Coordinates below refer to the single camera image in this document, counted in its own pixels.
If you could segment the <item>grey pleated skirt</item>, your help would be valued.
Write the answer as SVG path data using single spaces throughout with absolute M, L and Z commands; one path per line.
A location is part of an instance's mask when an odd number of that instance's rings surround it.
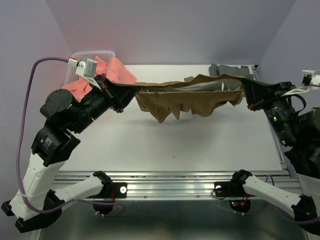
M 217 65 L 212 63 L 209 67 L 209 75 L 211 77 L 217 77 L 222 74 L 227 74 L 231 76 L 238 76 L 238 77 L 245 77 L 250 80 L 255 80 L 256 77 L 253 73 L 250 72 L 250 69 L 248 66 L 228 66 L 228 65 Z M 242 86 L 242 83 L 239 80 L 236 79 L 222 79 L 222 83 L 218 84 L 218 90 L 222 91 L 233 91 L 233 90 L 239 90 Z

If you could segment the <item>tan brown skirt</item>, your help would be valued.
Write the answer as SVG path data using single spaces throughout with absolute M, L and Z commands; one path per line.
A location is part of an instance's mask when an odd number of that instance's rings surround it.
M 239 105 L 245 80 L 243 76 L 224 73 L 215 77 L 199 74 L 184 81 L 137 82 L 140 91 L 135 99 L 140 110 L 150 113 L 160 124 L 170 114 L 179 120 L 181 112 L 208 117 L 227 103 Z

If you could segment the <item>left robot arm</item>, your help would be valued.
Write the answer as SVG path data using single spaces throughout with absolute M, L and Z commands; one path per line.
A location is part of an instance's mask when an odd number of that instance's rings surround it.
M 81 101 L 66 89 L 51 92 L 40 113 L 46 121 L 31 146 L 29 165 L 19 178 L 19 191 L 2 204 L 7 216 L 17 218 L 15 227 L 21 233 L 44 229 L 52 225 L 65 209 L 75 202 L 91 202 L 99 198 L 112 209 L 120 185 L 103 171 L 96 171 L 74 185 L 53 190 L 52 182 L 60 168 L 80 144 L 76 134 L 83 132 L 107 110 L 123 112 L 140 91 L 136 85 L 117 84 L 102 75 Z

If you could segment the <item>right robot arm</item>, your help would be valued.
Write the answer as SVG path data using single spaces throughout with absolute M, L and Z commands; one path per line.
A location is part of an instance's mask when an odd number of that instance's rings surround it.
M 296 97 L 305 107 L 299 88 L 291 82 L 268 84 L 244 79 L 241 82 L 247 108 L 263 111 L 280 144 L 288 147 L 284 155 L 293 166 L 309 194 L 297 194 L 259 179 L 246 170 L 233 174 L 231 192 L 258 197 L 291 217 L 291 223 L 306 232 L 320 234 L 320 109 L 306 113 L 293 107 Z

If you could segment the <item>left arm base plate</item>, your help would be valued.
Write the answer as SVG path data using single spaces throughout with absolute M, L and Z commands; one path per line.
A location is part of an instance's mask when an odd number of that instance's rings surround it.
M 128 184 L 126 182 L 112 182 L 104 184 L 101 191 L 92 197 L 99 199 L 125 199 L 127 191 Z

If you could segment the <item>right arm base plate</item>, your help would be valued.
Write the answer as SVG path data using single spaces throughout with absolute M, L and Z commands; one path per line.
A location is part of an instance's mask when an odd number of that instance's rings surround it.
M 234 197 L 236 194 L 230 181 L 216 181 L 213 183 L 211 195 L 215 198 L 222 199 Z

